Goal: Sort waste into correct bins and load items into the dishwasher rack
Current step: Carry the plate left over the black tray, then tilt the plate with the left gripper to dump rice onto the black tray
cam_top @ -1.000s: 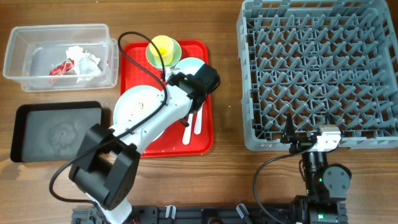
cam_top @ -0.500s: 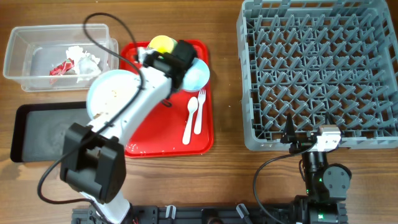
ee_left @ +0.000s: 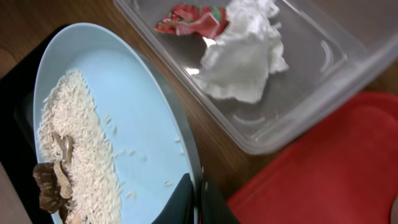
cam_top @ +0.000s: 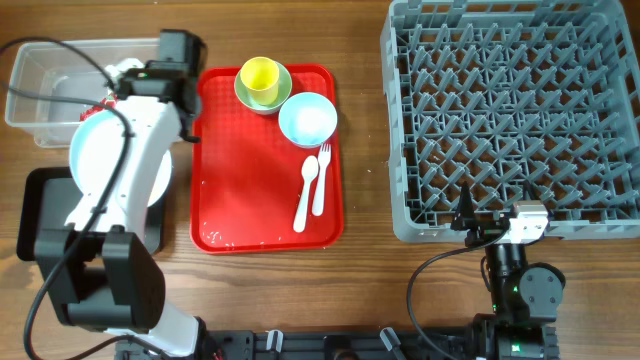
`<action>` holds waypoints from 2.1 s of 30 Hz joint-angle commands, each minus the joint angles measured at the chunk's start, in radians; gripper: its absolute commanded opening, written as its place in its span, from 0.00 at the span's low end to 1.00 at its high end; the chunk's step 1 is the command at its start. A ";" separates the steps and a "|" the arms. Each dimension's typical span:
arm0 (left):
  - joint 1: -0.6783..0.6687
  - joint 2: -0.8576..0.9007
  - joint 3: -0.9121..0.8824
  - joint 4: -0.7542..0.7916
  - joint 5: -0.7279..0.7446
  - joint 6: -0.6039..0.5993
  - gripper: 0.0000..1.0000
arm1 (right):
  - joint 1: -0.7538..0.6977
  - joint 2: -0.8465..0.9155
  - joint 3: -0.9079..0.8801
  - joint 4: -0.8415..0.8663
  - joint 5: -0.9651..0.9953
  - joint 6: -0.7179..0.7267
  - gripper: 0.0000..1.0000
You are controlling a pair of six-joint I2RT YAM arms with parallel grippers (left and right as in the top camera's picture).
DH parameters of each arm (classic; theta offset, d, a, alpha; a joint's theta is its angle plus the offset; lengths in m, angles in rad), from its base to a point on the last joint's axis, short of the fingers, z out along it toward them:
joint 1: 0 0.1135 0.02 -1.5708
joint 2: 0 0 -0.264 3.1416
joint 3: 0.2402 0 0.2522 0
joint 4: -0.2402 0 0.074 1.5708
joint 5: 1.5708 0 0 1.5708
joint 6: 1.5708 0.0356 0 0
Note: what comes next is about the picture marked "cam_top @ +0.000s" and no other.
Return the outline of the white napkin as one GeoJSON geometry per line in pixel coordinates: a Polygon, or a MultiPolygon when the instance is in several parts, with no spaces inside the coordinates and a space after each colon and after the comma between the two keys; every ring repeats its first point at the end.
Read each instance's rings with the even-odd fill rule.
{"type": "Polygon", "coordinates": [[[124,73],[126,73],[129,69],[140,69],[144,66],[145,64],[137,58],[126,58],[118,62],[117,64],[107,65],[104,70],[114,81],[117,81],[117,79],[124,73]]]}

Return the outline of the red snack wrapper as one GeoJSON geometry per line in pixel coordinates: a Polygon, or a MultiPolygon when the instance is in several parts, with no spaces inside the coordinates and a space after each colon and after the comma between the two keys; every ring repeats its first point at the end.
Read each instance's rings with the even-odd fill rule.
{"type": "MultiPolygon", "coordinates": [[[[109,107],[114,107],[118,102],[118,98],[114,95],[114,94],[109,94],[107,95],[105,98],[103,98],[100,103],[102,105],[105,106],[109,106],[109,107]]],[[[100,106],[92,106],[91,108],[89,108],[88,110],[84,111],[81,115],[80,115],[80,122],[84,122],[86,121],[88,118],[90,118],[91,116],[95,115],[96,113],[99,113],[103,111],[103,108],[100,106]]]]}

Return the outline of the light blue plate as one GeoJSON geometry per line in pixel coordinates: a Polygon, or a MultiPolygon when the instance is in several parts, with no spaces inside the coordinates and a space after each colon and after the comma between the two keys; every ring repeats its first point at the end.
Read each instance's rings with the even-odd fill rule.
{"type": "Polygon", "coordinates": [[[69,154],[72,177],[83,195],[106,204],[143,209],[168,188],[169,148],[180,130],[172,104],[118,106],[87,119],[75,132],[69,154]]]}

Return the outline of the light blue bowl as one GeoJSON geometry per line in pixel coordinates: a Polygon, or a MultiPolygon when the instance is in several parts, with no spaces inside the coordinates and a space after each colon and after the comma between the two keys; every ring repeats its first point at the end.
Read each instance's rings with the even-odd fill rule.
{"type": "Polygon", "coordinates": [[[301,92],[284,102],[278,113],[282,134],[300,148],[317,148],[326,143],[338,125],[336,106],[324,95],[301,92]]]}

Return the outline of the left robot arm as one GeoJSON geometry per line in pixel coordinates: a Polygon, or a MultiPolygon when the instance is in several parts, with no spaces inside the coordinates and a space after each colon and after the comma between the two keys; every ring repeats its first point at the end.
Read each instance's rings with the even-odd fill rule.
{"type": "Polygon", "coordinates": [[[69,162],[83,194],[61,229],[42,230],[34,258],[65,325],[113,335],[158,356],[192,358],[201,322],[166,299],[165,278],[144,245],[149,199],[177,138],[195,143],[197,83],[206,46],[164,30],[157,57],[120,75],[117,102],[76,130],[69,162]]]}

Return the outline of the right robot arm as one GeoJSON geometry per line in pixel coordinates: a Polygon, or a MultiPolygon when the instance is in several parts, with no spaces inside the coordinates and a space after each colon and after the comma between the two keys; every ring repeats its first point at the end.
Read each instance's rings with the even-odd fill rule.
{"type": "Polygon", "coordinates": [[[530,264],[526,248],[543,238],[548,211],[539,200],[521,200],[497,220],[481,220],[464,184],[451,228],[465,231],[465,248],[485,251],[493,312],[474,317],[466,335],[468,359],[551,360],[560,357],[556,329],[566,286],[547,263],[530,264]]]}

